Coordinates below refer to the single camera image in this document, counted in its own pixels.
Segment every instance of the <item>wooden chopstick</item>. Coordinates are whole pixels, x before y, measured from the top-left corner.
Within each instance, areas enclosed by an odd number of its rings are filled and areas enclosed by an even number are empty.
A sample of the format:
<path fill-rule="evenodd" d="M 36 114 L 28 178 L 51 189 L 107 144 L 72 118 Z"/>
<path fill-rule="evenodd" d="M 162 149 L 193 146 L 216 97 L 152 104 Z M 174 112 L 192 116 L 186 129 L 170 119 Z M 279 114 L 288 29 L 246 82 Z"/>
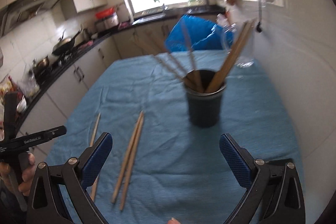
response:
<path fill-rule="evenodd" d="M 184 20 L 181 20 L 181 27 L 182 27 L 182 32 L 183 32 L 183 35 L 184 35 L 185 44 L 187 45 L 188 50 L 189 50 L 188 53 L 189 53 L 191 66 L 192 66 L 192 69 L 193 69 L 194 82 L 196 83 L 196 91 L 200 92 L 200 93 L 203 93 L 204 89 L 203 89 L 202 82 L 201 82 L 201 74 L 200 74 L 200 71 L 197 70 L 197 68 L 196 68 L 196 63 L 195 63 L 195 57 L 194 57 L 194 54 L 193 54 L 192 44 L 191 44 L 190 36 L 189 36 L 189 33 L 188 33 L 188 30 L 187 30 L 187 27 L 185 25 Z"/>
<path fill-rule="evenodd" d="M 216 72 L 216 74 L 214 75 L 205 93 L 213 93 L 213 92 L 216 92 L 220 88 L 221 84 L 223 83 L 224 79 L 230 72 L 232 66 L 235 64 L 239 54 L 244 48 L 246 41 L 251 34 L 251 30 L 253 29 L 253 24 L 254 24 L 254 20 L 244 23 L 243 29 L 239 35 L 239 38 L 232 46 L 230 53 L 226 57 L 223 65 L 221 66 L 221 69 L 218 72 Z"/>
<path fill-rule="evenodd" d="M 152 54 L 153 57 L 156 59 L 156 61 L 161 63 L 168 71 L 173 73 L 177 79 L 179 79 L 181 82 L 185 83 L 185 85 L 188 88 L 190 88 L 192 90 L 196 90 L 195 84 L 193 82 L 191 82 L 189 78 L 180 76 L 179 73 L 176 70 L 174 70 L 170 65 L 168 65 L 165 61 L 163 61 L 160 57 L 155 55 L 154 52 L 153 52 L 154 51 L 153 48 L 149 44 L 147 44 L 143 41 L 140 41 L 139 37 L 137 37 L 137 36 L 134 37 L 134 42 L 135 42 L 136 45 L 138 45 L 140 48 L 145 50 L 147 53 Z"/>
<path fill-rule="evenodd" d="M 181 63 L 177 60 L 177 58 L 175 58 L 167 48 L 161 46 L 159 43 L 157 43 L 157 42 L 155 41 L 155 39 L 153 39 L 151 32 L 149 32 L 149 31 L 147 30 L 147 31 L 145 31 L 145 33 L 146 33 L 147 37 L 149 38 L 149 40 L 150 40 L 153 44 L 155 44 L 156 46 L 158 46 L 158 48 L 159 48 L 162 52 L 167 52 L 167 53 L 168 53 L 169 58 L 176 64 L 176 66 L 177 66 L 177 67 L 178 67 L 178 68 L 179 68 L 185 75 L 188 74 L 187 70 L 181 65 Z"/>
<path fill-rule="evenodd" d="M 93 129 L 93 134 L 91 137 L 91 142 L 90 142 L 90 147 L 94 144 L 95 142 L 95 137 L 96 137 L 96 133 L 97 133 L 97 128 L 98 128 L 98 124 L 99 124 L 99 119 L 100 119 L 100 112 L 98 114 L 97 120 L 96 120 L 96 124 L 94 125 L 94 129 Z M 92 199 L 92 201 L 95 201 L 95 197 L 96 197 L 96 192 L 97 192 L 97 184 L 98 184 L 98 176 L 96 177 L 93 186 L 91 188 L 91 194 L 90 197 Z"/>
<path fill-rule="evenodd" d="M 134 165 L 135 155 L 137 154 L 137 147 L 138 147 L 138 144 L 139 144 L 139 139 L 140 139 L 142 125 L 143 125 L 143 116 L 144 115 L 143 115 L 143 112 L 142 112 L 142 116 L 140 118 L 140 123 L 139 123 L 139 126 L 137 128 L 137 132 L 136 132 L 136 136 L 135 136 L 134 145 L 133 145 L 132 152 L 131 152 L 131 155 L 130 155 L 130 159 L 129 159 L 128 165 L 127 165 L 125 183 L 124 183 L 123 193 L 122 193 L 122 196 L 121 196 L 120 211 L 122 211 L 124 209 L 125 202 L 126 202 L 128 185 L 129 185 L 129 182 L 130 182 L 130 179 L 131 179 L 131 174 L 132 174 L 132 169 L 133 169 L 133 165 Z"/>
<path fill-rule="evenodd" d="M 138 120 L 135 124 L 134 130 L 133 130 L 133 133 L 132 133 L 132 136 L 131 136 L 131 139 L 129 140 L 128 147 L 127 147 L 127 150 L 126 150 L 126 153 L 125 153 L 125 156 L 124 156 L 124 160 L 123 160 L 123 163 L 121 165 L 121 170 L 120 170 L 120 173 L 119 173 L 117 184 L 115 185 L 114 192 L 113 192 L 113 195 L 112 195 L 112 198 L 111 198 L 112 203 L 115 203 L 116 200 L 117 200 L 117 196 L 118 196 L 118 193 L 119 193 L 119 190 L 120 190 L 123 178 L 124 178 L 127 163 L 128 163 L 131 151 L 132 151 L 132 147 L 134 145 L 135 136 L 137 134 L 137 130 L 138 130 L 140 120 L 141 120 L 142 117 L 143 117 L 143 111 L 141 111 L 140 114 L 139 114 Z"/>

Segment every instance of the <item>light blue tablecloth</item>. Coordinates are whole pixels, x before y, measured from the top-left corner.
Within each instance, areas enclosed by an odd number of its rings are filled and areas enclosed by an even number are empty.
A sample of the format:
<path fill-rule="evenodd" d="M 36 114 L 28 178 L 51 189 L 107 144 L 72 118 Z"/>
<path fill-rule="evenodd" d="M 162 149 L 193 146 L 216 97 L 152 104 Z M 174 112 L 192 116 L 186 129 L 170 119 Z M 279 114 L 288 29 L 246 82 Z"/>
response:
<path fill-rule="evenodd" d="M 222 51 L 195 52 L 198 68 L 217 70 Z M 191 70 L 186 52 L 176 57 Z M 145 120 L 126 206 L 110 202 L 120 166 L 139 112 Z M 56 140 L 47 163 L 65 163 L 89 145 L 96 117 L 96 138 L 113 136 L 113 149 L 103 166 L 96 205 L 110 224 L 221 224 L 245 192 L 219 150 L 219 137 L 230 133 L 253 157 L 293 158 L 303 182 L 298 144 L 288 115 L 258 64 L 234 68 L 227 78 L 221 121 L 200 129 L 188 120 L 182 84 L 151 56 L 113 63 L 85 95 L 68 119 L 65 136 Z M 62 190 L 75 223 L 69 197 Z"/>

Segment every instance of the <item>black countertop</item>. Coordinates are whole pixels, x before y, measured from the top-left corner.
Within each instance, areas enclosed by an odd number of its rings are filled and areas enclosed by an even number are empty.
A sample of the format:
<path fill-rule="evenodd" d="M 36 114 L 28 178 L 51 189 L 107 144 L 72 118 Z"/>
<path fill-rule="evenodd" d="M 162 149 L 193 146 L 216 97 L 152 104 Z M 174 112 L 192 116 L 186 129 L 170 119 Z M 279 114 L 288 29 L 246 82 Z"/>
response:
<path fill-rule="evenodd" d="M 61 67 L 53 70 L 50 75 L 48 75 L 48 78 L 44 81 L 42 85 L 40 85 L 40 91 L 31 99 L 27 101 L 27 108 L 26 110 L 21 113 L 16 120 L 16 132 L 19 131 L 20 127 L 28 117 L 30 111 L 33 109 L 33 107 L 36 105 L 38 100 L 44 95 L 44 93 L 52 86 L 53 83 L 69 68 L 71 67 L 77 60 L 79 60 L 84 54 L 92 50 L 94 47 L 99 45 L 101 42 L 103 42 L 106 38 L 110 37 L 111 35 L 114 35 L 119 32 L 123 32 L 126 30 L 133 29 L 138 26 L 150 24 L 153 22 L 161 21 L 161 20 L 167 20 L 172 18 L 180 17 L 181 15 L 187 14 L 187 15 L 199 15 L 199 14 L 219 14 L 224 13 L 225 8 L 220 7 L 218 5 L 206 5 L 206 6 L 195 6 L 195 7 L 186 7 L 186 8 L 177 8 L 172 10 L 167 10 L 164 13 L 156 13 L 151 15 L 145 15 L 143 17 L 137 18 L 135 21 L 135 24 L 128 26 L 122 30 L 118 30 L 117 28 L 111 28 L 108 30 L 105 30 L 103 32 L 100 32 L 98 34 L 98 38 L 94 40 L 93 45 L 86 47 L 82 50 L 79 50 L 75 54 L 73 54 L 72 58 L 69 59 L 66 63 L 64 63 Z M 163 14 L 161 18 L 155 18 L 155 15 Z M 144 21 L 140 21 L 139 23 L 136 23 L 139 19 L 144 19 Z"/>

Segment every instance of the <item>frying pan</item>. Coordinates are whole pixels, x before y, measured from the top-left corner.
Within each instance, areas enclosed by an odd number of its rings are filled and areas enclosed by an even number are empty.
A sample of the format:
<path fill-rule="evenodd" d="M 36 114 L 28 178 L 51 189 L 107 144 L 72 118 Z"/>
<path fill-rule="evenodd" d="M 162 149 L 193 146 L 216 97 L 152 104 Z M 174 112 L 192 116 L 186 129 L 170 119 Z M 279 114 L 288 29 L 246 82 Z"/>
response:
<path fill-rule="evenodd" d="M 52 49 L 53 55 L 59 56 L 59 55 L 66 53 L 67 51 L 70 51 L 75 45 L 76 37 L 82 32 L 82 30 L 83 29 L 80 29 L 78 33 L 75 34 L 74 37 L 72 38 L 67 37 L 65 39 L 63 39 L 63 36 L 64 36 L 64 32 L 63 32 L 62 38 Z"/>

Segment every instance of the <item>white tile wall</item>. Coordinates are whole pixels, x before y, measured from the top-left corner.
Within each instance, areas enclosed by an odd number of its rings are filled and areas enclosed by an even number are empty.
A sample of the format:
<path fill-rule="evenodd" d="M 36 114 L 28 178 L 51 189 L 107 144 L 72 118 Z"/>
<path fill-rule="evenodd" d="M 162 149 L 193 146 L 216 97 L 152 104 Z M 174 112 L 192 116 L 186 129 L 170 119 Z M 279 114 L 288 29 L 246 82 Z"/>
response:
<path fill-rule="evenodd" d="M 306 223 L 314 223 L 336 190 L 336 7 L 332 0 L 266 5 L 255 55 L 293 121 L 305 176 Z M 233 9 L 256 16 L 256 3 Z"/>
<path fill-rule="evenodd" d="M 52 10 L 28 20 L 0 38 L 0 47 L 4 55 L 3 66 L 0 68 L 0 80 L 10 74 L 14 81 L 21 79 L 25 67 L 32 66 L 32 61 L 38 61 L 49 55 L 51 60 L 54 45 L 65 31 L 65 37 L 72 36 L 83 27 L 95 32 L 95 10 L 78 14 L 76 17 L 65 20 L 60 5 Z M 78 36 L 76 43 L 83 37 Z"/>

